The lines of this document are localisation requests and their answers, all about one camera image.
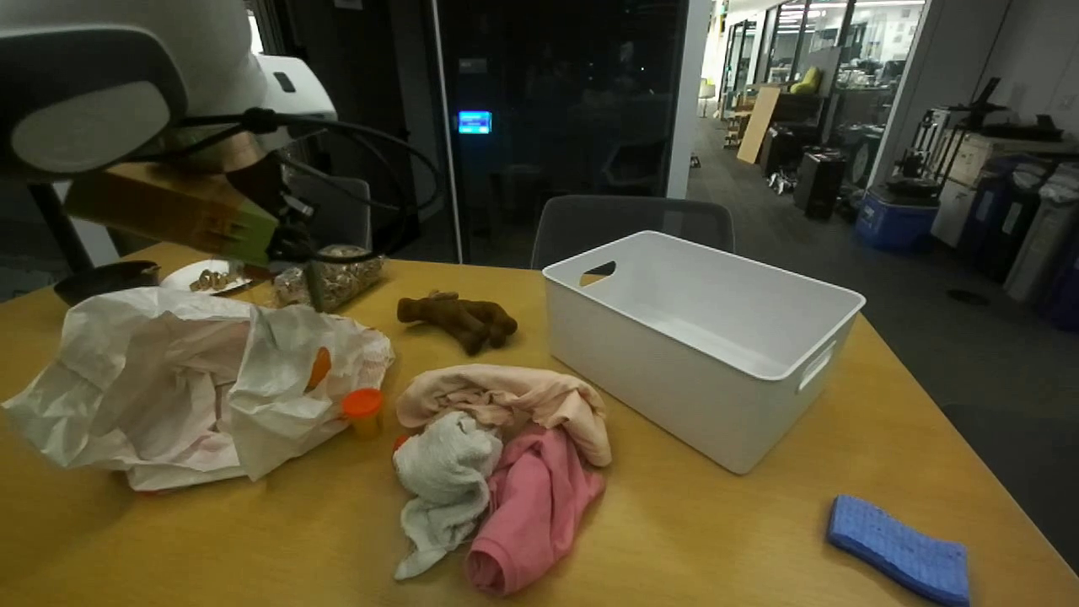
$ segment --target table surface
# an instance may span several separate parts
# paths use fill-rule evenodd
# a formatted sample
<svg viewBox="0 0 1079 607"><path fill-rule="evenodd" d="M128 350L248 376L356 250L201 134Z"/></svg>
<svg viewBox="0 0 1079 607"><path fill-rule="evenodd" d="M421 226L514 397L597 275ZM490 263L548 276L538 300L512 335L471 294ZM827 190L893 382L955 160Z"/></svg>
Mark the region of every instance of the table surface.
<svg viewBox="0 0 1079 607"><path fill-rule="evenodd" d="M200 260L178 246L148 257L163 269ZM547 350L538 275L393 260L344 309L393 341L389 397L417 370L465 362L439 330L393 320L399 296L427 291L519 318L519 336L476 362L564 370ZM55 353L62 320L50 291L0 308L3 403ZM963 543L973 603L1079 603L1074 575L866 320L822 397L746 478L618 397L609 436L618 466L576 549L519 603L919 603L822 540L837 497ZM113 472L55 470L0 422L0 603L494 603L467 586L463 549L414 584L392 581L408 552L392 438L344 432L264 484L136 497Z"/></svg>

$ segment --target blue sponge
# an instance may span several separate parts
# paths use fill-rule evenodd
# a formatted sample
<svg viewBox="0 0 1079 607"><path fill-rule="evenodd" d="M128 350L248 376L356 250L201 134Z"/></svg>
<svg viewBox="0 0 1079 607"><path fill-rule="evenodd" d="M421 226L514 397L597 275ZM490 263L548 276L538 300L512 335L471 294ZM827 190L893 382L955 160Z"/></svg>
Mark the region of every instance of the blue sponge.
<svg viewBox="0 0 1079 607"><path fill-rule="evenodd" d="M919 536L873 504L837 497L828 543L857 552L935 603L970 603L966 549Z"/></svg>

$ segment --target brown plush toy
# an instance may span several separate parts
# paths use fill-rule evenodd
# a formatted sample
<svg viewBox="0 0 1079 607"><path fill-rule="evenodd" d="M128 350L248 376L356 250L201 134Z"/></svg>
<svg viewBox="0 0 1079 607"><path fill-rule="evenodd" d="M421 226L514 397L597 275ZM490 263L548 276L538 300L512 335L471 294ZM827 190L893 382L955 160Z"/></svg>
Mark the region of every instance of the brown plush toy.
<svg viewBox="0 0 1079 607"><path fill-rule="evenodd" d="M491 300L463 300L459 294L431 294L421 300L399 300L400 323L434 323L450 335L465 353L477 353L485 344L503 349L514 335L514 320Z"/></svg>

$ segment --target office chair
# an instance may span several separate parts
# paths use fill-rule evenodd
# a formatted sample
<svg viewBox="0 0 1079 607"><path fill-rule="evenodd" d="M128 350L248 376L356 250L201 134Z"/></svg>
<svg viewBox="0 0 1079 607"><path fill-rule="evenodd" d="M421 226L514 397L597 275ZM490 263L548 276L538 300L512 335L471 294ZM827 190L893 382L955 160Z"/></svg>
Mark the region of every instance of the office chair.
<svg viewBox="0 0 1079 607"><path fill-rule="evenodd" d="M733 250L733 215L715 204L654 197L557 197L544 205L532 268L547 268L599 243L661 228L715 250Z"/></svg>

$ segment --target pink towel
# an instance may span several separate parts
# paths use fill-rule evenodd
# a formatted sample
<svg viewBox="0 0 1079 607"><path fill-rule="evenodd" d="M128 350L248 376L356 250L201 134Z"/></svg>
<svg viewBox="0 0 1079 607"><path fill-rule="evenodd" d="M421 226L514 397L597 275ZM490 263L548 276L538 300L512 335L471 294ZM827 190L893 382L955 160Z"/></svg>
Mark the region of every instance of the pink towel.
<svg viewBox="0 0 1079 607"><path fill-rule="evenodd" d="M485 593L514 593L557 566L576 540L576 522L603 493L574 441L526 432L510 441L491 475L490 516L467 552L467 577Z"/></svg>
<svg viewBox="0 0 1079 607"><path fill-rule="evenodd" d="M440 412L467 412L504 441L530 424L567 427L590 466L609 466L603 397L574 376L503 363L454 363L411 379L399 403L400 427L423 427Z"/></svg>

